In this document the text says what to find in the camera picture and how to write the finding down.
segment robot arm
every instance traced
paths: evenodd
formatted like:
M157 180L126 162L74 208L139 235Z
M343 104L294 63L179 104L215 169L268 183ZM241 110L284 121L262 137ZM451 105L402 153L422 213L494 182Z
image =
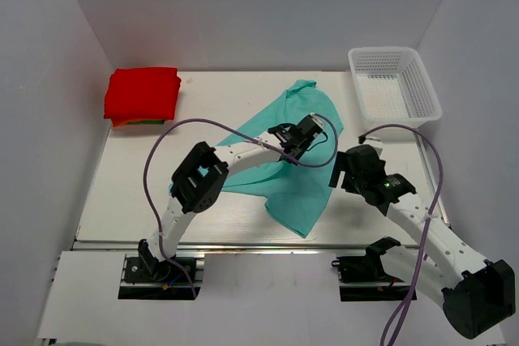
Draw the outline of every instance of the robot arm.
M387 175L385 161L370 145L339 152L330 186L345 173L341 187L360 194L391 221L420 242L427 207L415 188L400 174ZM435 263L425 262L417 290L440 306L451 325L473 339L515 313L515 275L503 260L495 263L464 243L439 217L431 217L425 251ZM341 265L343 280L391 275L410 283L417 253L386 237L366 249L363 266Z
M323 128L321 120L310 114L296 126L275 126L256 138L299 160ZM161 217L164 252L171 257L176 255L178 243L187 227L197 213L207 210L216 202L227 177L280 160L287 159L263 144L240 142L209 147L205 142L197 143L172 176L169 204ZM165 260L159 247L158 229L139 243L138 251L144 268L150 275L156 274Z

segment white basket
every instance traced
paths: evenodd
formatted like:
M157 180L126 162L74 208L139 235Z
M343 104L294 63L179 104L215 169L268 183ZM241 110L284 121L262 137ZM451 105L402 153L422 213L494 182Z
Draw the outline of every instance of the white basket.
M397 123L417 128L441 118L441 108L418 52L358 48L348 52L365 130Z

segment white table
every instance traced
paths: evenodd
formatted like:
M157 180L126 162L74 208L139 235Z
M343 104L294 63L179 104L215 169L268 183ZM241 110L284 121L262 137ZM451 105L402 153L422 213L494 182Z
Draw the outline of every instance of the white table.
M312 79L332 99L345 125L340 150L355 146L362 133L348 72L184 72L180 77L177 120L205 117L238 128L297 79ZM150 148L164 130L164 126L133 126L110 131L79 223L77 245L133 245L155 228L142 189L142 171ZM192 146L199 141L216 144L226 136L223 130L196 123L181 126L166 137L149 174L150 191L160 213L167 204L171 174ZM387 143L382 157L388 162L388 172L403 174L424 200L431 198L430 177L414 140ZM182 243L359 247L391 236L405 245L415 244L360 196L343 190L333 191L307 239L274 221L265 211L264 201L261 197L222 193L213 207L197 215Z

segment purple cable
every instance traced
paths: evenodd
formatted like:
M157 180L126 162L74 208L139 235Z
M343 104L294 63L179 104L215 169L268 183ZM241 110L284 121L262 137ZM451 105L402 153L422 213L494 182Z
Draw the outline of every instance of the purple cable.
M435 153L436 160L438 161L438 186L436 187L435 195L432 198L431 205L429 207L429 210L427 211L427 213L429 215L432 215L432 212L434 211L436 204L438 203L438 199L440 198L441 187L444 184L444 165L441 162L440 154L438 153L438 150L436 149L435 145L433 145L432 142L425 135L423 135L422 133L420 133L418 130L414 129L413 127L409 127L409 126L405 126L405 125L397 125L397 124L382 125L382 126L378 126L378 127L375 127L373 129L367 131L366 133L364 133L361 136L366 137L369 134L371 134L377 130L381 130L381 129L385 129L385 128L389 128L389 127L397 127L397 128L405 129L405 130L415 133L416 135L420 136L423 140L425 140L427 142L427 144L431 147L431 150ZM431 218L427 217L425 219L425 223L423 225L422 236L420 238L420 245L418 247L418 257L416 259L416 266L414 268L413 279L411 280L409 292L407 293L407 295L405 295L404 300L402 300L402 302L398 305L397 309L392 313L391 317L389 318L388 322L386 323L384 331L382 332L382 336L380 337L380 346L384 346L384 342L386 340L386 335L389 332L389 328L391 327L393 320L395 320L395 317L398 315L398 313L400 311L402 311L400 318L398 319L398 323L395 326L395 330L393 331L391 338L389 339L388 346L393 346L395 344L398 334L400 333L400 329L404 325L405 316L407 315L407 312L409 311L409 308L411 306L411 302L413 301L413 295L414 295L414 291L416 290L416 285L418 283L418 276L420 274L420 269L422 267L422 261L426 259L426 258L424 258L424 253L425 253L425 244L427 241L427 232L429 231L430 223L431 223Z
M171 131L173 131L174 129L176 129L177 127L181 126L181 125L184 125L186 123L193 123L193 122L199 122L199 123L208 123L209 125L213 125L213 126L216 126L216 127L220 127L221 129L223 130L227 130L229 131L230 133L233 133L237 136L240 136L244 139L246 139L247 141L251 142L251 143L255 143L257 145L262 145L263 147L269 149L269 150L273 150L275 152L278 152L279 154L281 154L283 157L285 157L287 160L290 160L291 162L293 162L294 164L296 165L300 165L300 166L304 166L306 168L322 168L323 166L326 166L328 165L330 162L333 161L333 159L335 158L335 155L337 154L337 149L339 148L339 136L337 134L337 129L335 128L335 126L333 125L332 121L330 121L327 117L319 114L319 113L314 113L314 115L316 117L320 117L321 119L324 119L329 125L330 127L332 127L332 131L333 131L333 135L335 136L335 146L333 148L333 153L332 155L330 156L330 158L328 158L328 160L322 164L304 164L303 162L300 162L298 160L296 160L295 158L293 158L292 156L290 156L289 154L283 152L281 149L278 149L277 147L274 147L272 145L269 145L268 143L263 143L261 141L259 141L258 139L254 139L252 137L249 137L248 135L245 135L235 129L231 129L230 127L226 126L226 125L222 125L221 123L218 123L218 122L215 122L215 121L212 121L210 119L203 119L201 117L194 117L192 119L184 119L183 121L180 121L180 122L177 122L175 124L173 124L168 130L165 131L165 133L163 135L161 135L157 141L155 141L155 143L153 144L153 147L152 147L152 150L150 150L149 154L148 154L148 158L146 159L146 164L144 165L144 171L143 171L143 187L144 187L144 194L146 195L146 199L148 200L148 203L149 203L149 206L150 208L152 209L153 211L153 215L155 216L155 219L157 220L157 226L158 226L158 231L159 231L159 251L161 252L162 254L162 257L165 258L165 260L168 262L168 263L171 263L173 264L174 266L176 266L178 269L180 269L182 271L182 273L186 276L187 278L187 282L189 283L189 286L191 287L191 291L193 292L193 297L196 298L196 289L195 289L195 285L193 284L193 280L191 279L191 277L189 276L189 272L187 271L187 269L185 267L183 267L180 263L178 263L177 261L175 261L174 259L171 259L169 257L169 255L165 252L164 250L164 244L162 242L162 222L161 222L161 217L157 211L157 208L155 207L155 204L153 203L153 200L152 200L152 196L150 195L149 193L149 188L148 188L148 170L149 170L149 165L151 164L152 162L152 158L153 158L153 155L155 154L155 151L157 150L157 148L159 147L159 144L161 143L162 139L164 139L164 137L169 134Z

